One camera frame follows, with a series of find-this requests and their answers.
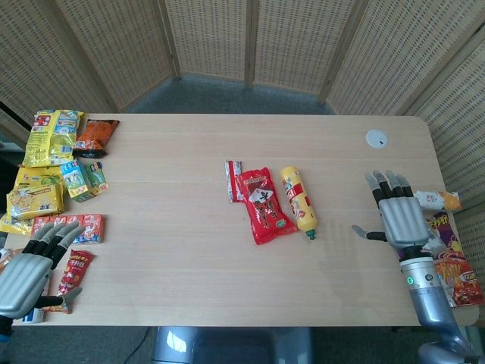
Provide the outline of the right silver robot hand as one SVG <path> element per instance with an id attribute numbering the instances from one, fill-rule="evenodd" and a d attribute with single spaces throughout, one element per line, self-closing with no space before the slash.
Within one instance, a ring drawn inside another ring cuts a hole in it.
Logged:
<path id="1" fill-rule="evenodd" d="M 363 239 L 387 242 L 402 262 L 431 257 L 424 248 L 431 238 L 430 228 L 408 180 L 391 170 L 385 174 L 374 170 L 365 179 L 377 204 L 383 230 L 366 231 L 355 224 L 352 230 Z"/>

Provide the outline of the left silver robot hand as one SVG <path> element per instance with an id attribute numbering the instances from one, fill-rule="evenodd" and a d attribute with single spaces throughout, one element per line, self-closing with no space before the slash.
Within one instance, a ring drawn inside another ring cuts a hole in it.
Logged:
<path id="1" fill-rule="evenodd" d="M 32 309 L 61 306 L 82 291 L 75 287 L 60 296 L 43 294 L 46 283 L 74 239 L 84 232 L 78 222 L 41 227 L 1 273 L 1 318 L 21 319 Z"/>

